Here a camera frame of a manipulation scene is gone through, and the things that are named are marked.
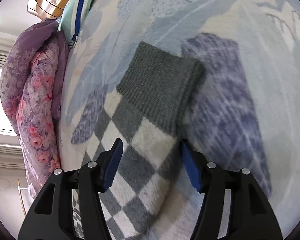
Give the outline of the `grey white checkered sweater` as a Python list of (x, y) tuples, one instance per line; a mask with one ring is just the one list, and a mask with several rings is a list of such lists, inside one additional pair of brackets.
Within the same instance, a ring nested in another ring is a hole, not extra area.
[(112, 239), (190, 237), (202, 198), (186, 178), (178, 142), (203, 71), (181, 48), (141, 42), (115, 87), (89, 95), (71, 136), (68, 165), (78, 168), (122, 140), (113, 184), (100, 195)]

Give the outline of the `floral blue bed sheet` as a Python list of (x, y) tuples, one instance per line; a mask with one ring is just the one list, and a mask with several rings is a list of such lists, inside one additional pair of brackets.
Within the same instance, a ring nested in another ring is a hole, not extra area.
[(80, 168), (68, 156), (89, 95), (115, 87), (141, 42), (202, 64), (180, 139), (223, 169), (249, 169), (288, 236), (300, 221), (299, 0), (94, 0), (65, 72), (65, 170)]

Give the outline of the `purple floral quilt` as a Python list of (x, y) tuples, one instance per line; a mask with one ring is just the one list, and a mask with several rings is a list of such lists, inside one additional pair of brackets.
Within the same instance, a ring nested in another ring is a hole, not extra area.
[(57, 21), (47, 18), (20, 34), (1, 71), (0, 101), (21, 145), (32, 198), (61, 166), (55, 124), (68, 55)]

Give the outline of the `teal striped pillow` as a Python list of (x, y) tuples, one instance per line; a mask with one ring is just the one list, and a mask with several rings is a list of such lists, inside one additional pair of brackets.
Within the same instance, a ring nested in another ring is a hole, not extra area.
[(69, 46), (73, 46), (76, 43), (92, 1), (68, 0), (59, 20), (58, 30), (64, 33)]

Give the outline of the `wooden bed rail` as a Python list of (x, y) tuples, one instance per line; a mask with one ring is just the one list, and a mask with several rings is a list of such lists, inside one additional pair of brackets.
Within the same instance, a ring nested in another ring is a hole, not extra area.
[(18, 194), (19, 194), (19, 199), (20, 199), (20, 204), (21, 204), (21, 209), (23, 211), (24, 216), (26, 216), (26, 210), (25, 210), (25, 205), (24, 205), (24, 200), (23, 200), (23, 195), (22, 195), (22, 190), (27, 190), (27, 188), (21, 187), (20, 185), (20, 180), (17, 180), (17, 188), (18, 188)]

